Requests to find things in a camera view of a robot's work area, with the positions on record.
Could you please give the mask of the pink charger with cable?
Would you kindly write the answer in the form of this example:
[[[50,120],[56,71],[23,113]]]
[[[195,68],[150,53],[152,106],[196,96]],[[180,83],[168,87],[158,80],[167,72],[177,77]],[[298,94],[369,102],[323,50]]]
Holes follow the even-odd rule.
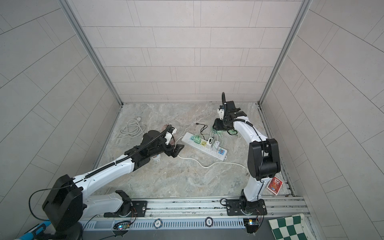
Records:
[[[164,125],[164,126],[161,128],[160,132],[165,131],[165,130],[167,129],[167,127],[168,127],[168,125]]]

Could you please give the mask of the small blue-socket power strip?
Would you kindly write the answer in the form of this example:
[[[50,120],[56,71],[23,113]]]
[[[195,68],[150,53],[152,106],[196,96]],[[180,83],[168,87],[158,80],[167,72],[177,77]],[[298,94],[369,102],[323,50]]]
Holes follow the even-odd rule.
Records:
[[[161,155],[160,154],[155,155],[155,156],[151,157],[151,160],[159,162],[161,160]]]

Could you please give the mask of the green charger with cable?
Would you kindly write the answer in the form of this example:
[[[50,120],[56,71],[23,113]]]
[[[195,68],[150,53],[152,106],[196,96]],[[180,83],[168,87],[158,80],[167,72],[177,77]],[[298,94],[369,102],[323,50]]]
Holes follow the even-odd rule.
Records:
[[[194,142],[197,144],[201,143],[201,138],[199,136],[194,136]]]

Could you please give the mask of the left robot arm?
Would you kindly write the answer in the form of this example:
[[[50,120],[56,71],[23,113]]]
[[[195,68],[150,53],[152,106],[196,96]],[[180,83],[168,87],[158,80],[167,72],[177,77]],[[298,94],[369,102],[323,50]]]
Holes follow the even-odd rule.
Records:
[[[132,173],[155,159],[161,153],[177,157],[184,145],[174,138],[176,128],[171,125],[158,132],[151,130],[143,135],[139,146],[126,151],[116,160],[73,178],[63,175],[58,178],[43,203],[47,219],[25,233],[22,240],[79,240],[83,236],[82,218],[128,217],[118,230],[128,229],[146,209],[136,206],[122,190],[92,197],[92,194],[113,180]]]

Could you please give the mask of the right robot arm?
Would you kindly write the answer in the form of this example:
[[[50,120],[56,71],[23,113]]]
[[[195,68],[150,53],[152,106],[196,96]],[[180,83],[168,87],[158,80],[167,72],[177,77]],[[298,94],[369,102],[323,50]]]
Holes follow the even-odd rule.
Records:
[[[269,182],[281,171],[279,145],[254,127],[247,115],[236,108],[233,101],[226,101],[218,108],[219,118],[213,128],[219,131],[235,130],[249,144],[247,168],[250,173],[246,187],[238,200],[227,200],[229,216],[265,216],[267,209],[262,193]]]

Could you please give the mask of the long multicolour power strip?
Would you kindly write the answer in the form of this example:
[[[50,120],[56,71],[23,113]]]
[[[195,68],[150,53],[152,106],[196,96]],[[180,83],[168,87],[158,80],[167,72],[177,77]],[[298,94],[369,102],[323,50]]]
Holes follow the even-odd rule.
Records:
[[[216,140],[214,137],[208,138],[208,140],[204,140],[201,138],[201,143],[197,144],[194,142],[194,136],[189,132],[187,132],[181,141],[185,144],[188,145],[198,151],[201,151],[202,153],[211,156],[213,158],[216,158],[220,161],[224,161],[227,159],[227,153],[228,151],[220,146],[221,142]]]

